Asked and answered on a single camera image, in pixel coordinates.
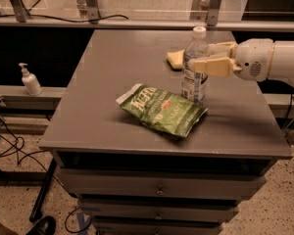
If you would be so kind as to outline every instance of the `robotic arm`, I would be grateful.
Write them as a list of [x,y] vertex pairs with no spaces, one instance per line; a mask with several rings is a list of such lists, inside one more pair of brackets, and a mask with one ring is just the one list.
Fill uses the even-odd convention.
[[[181,68],[182,53],[167,53],[173,68]],[[238,45],[211,44],[209,57],[192,60],[189,66],[208,75],[234,73],[246,80],[280,80],[294,87],[294,41],[250,39]]]

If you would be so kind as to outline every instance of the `desk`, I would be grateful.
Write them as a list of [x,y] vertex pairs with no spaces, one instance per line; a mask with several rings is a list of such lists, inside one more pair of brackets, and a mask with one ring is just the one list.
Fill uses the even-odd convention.
[[[210,77],[209,113],[186,139],[145,128],[116,99],[135,83],[179,94],[166,52],[190,31],[95,30],[40,141],[99,231],[218,234],[290,149],[254,81]],[[208,31],[207,41],[231,41]]]

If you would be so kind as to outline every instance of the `soap dispenser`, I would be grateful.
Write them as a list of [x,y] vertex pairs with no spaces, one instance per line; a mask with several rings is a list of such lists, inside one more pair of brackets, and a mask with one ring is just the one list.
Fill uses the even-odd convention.
[[26,87],[28,93],[31,96],[39,95],[42,92],[42,88],[37,80],[37,77],[28,71],[28,69],[26,68],[27,64],[19,63],[19,66],[21,67],[23,74],[22,82]]

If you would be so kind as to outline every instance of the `green chip bag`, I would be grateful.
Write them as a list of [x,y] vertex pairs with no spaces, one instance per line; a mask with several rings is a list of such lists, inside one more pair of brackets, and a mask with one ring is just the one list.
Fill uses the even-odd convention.
[[187,137],[207,111],[181,96],[145,84],[134,85],[117,103],[145,126],[179,137]]

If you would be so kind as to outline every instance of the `terrazzo floor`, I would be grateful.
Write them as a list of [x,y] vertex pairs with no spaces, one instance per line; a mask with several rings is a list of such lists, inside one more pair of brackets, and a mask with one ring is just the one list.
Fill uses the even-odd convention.
[[[18,137],[25,141],[23,151],[31,153],[39,150],[38,144],[47,119],[7,117],[6,123]],[[8,140],[14,137],[2,130]],[[293,158],[288,161],[278,161],[266,174],[267,183],[254,197],[239,205],[240,212],[233,220],[223,225],[220,235],[294,235],[294,127],[286,132],[291,146]],[[10,144],[0,140],[0,152],[5,151]],[[48,153],[33,155],[45,167],[48,167],[51,156]],[[36,161],[26,158],[20,165],[17,157],[12,155],[0,158],[0,168],[8,171],[44,171]],[[20,235],[32,226],[29,221],[32,207],[39,192],[39,187],[0,187],[0,222]],[[57,182],[52,180],[50,190],[42,207],[43,215],[52,215],[57,220],[56,234],[71,234],[66,230],[65,221],[70,212],[77,208],[76,199],[71,197]],[[78,230],[75,212],[70,216],[67,226],[70,230]],[[90,227],[83,235],[94,234]]]

